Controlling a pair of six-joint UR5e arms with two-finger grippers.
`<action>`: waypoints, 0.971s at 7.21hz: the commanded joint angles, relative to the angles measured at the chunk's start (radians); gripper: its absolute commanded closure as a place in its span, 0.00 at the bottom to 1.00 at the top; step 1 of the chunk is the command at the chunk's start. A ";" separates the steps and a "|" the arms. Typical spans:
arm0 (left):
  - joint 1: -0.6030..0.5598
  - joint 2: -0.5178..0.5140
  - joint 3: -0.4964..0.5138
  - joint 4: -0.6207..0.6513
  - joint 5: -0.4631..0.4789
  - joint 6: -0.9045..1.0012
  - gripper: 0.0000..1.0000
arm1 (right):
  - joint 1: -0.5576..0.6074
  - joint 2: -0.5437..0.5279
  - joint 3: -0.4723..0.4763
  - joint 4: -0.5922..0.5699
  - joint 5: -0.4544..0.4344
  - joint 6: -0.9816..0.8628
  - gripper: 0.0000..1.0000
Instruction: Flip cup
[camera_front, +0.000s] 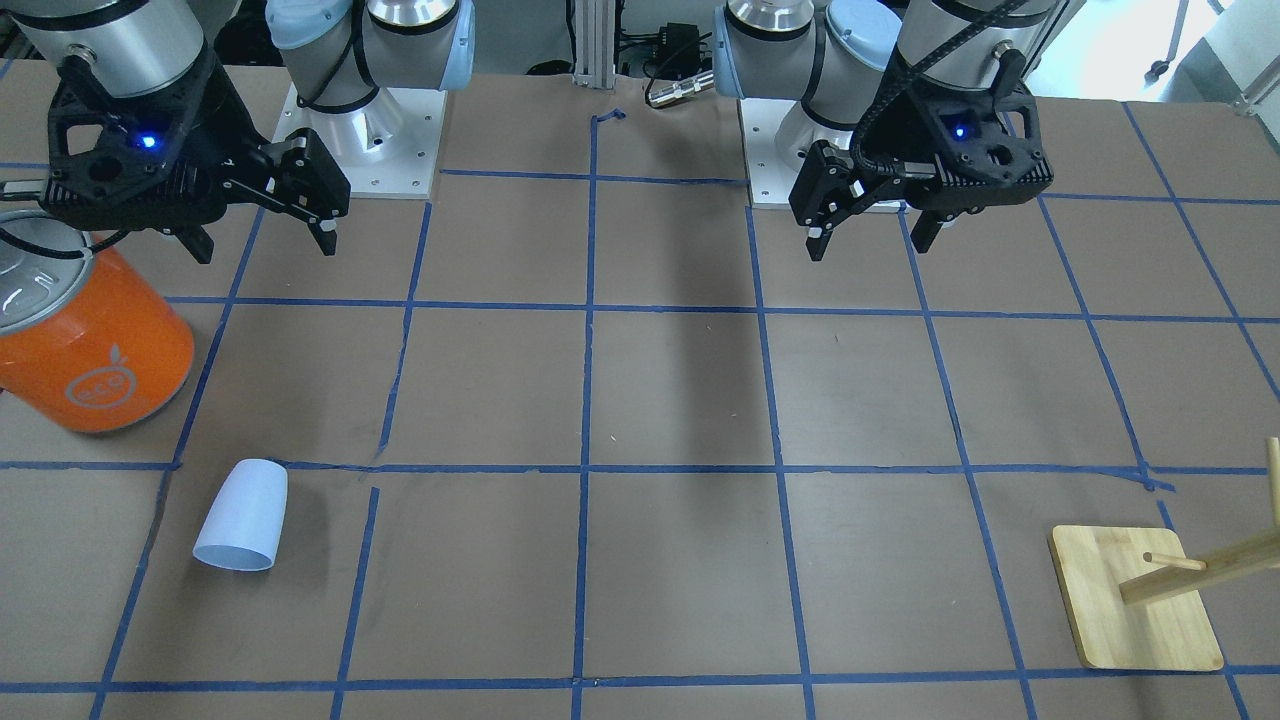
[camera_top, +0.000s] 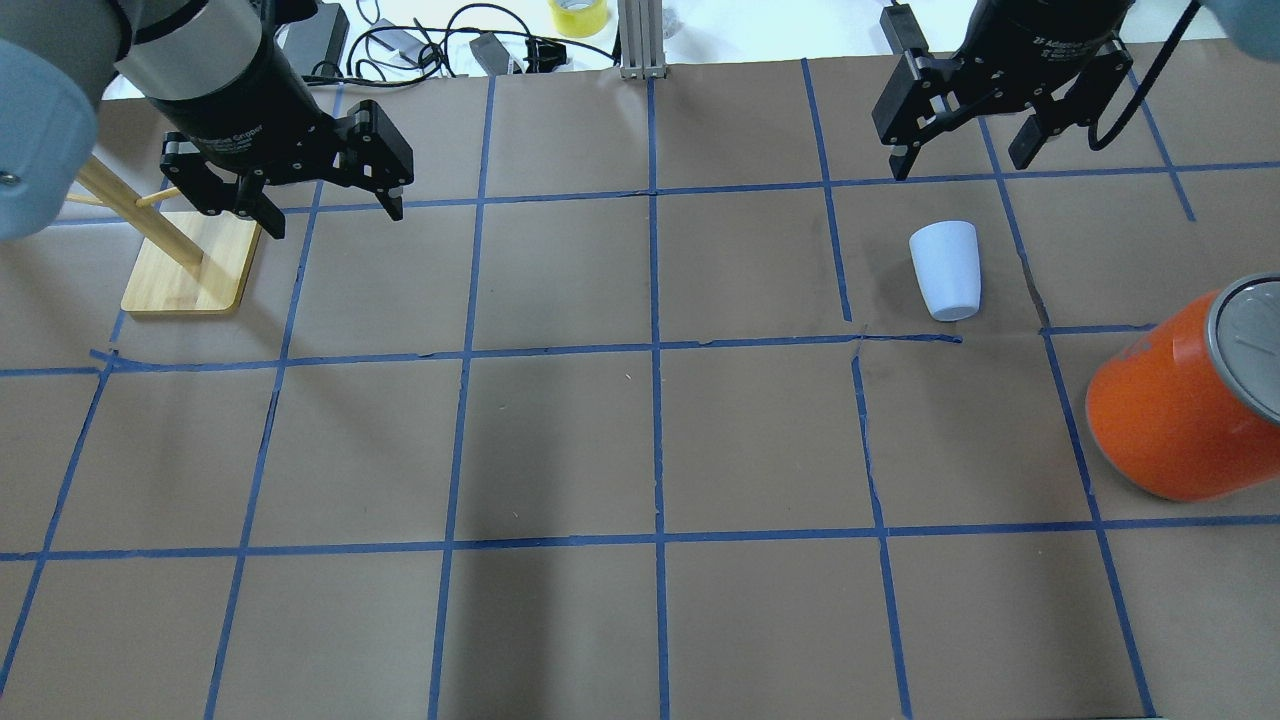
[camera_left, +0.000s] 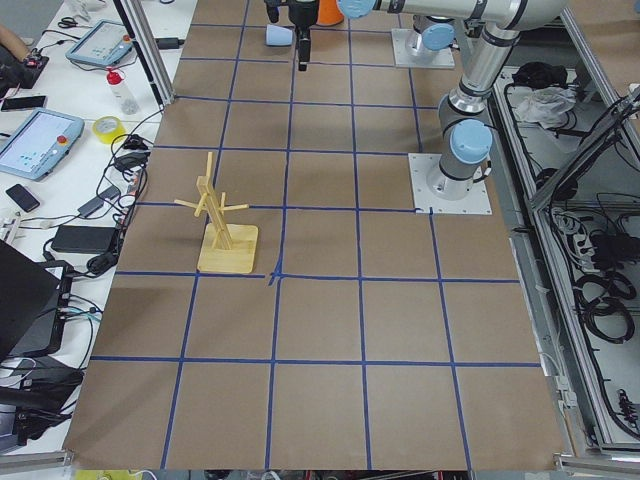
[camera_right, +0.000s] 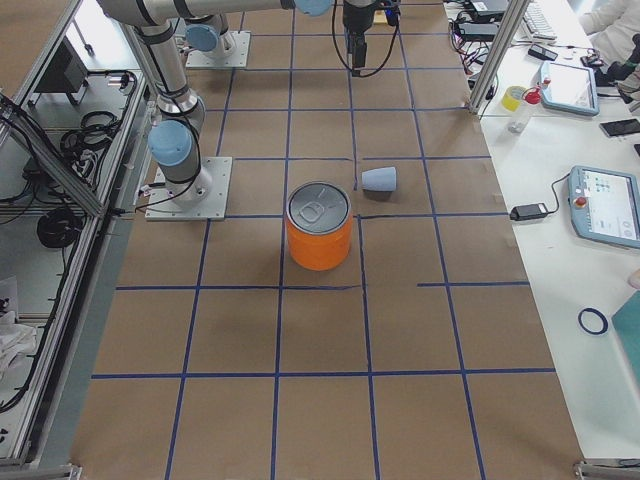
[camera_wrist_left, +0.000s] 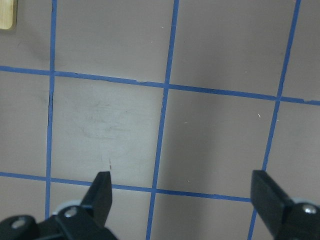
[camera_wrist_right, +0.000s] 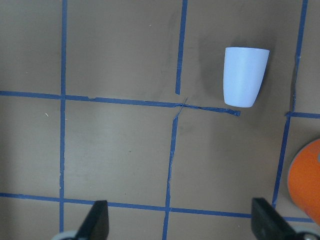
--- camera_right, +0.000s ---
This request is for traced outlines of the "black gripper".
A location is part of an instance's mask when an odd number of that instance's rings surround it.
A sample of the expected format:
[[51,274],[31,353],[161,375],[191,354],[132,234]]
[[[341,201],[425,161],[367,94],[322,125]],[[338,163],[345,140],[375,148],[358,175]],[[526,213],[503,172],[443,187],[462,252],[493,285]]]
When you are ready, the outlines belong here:
[[366,65],[366,32],[374,21],[374,2],[347,0],[343,2],[342,24],[347,35],[347,54],[351,59],[349,70],[359,76]]

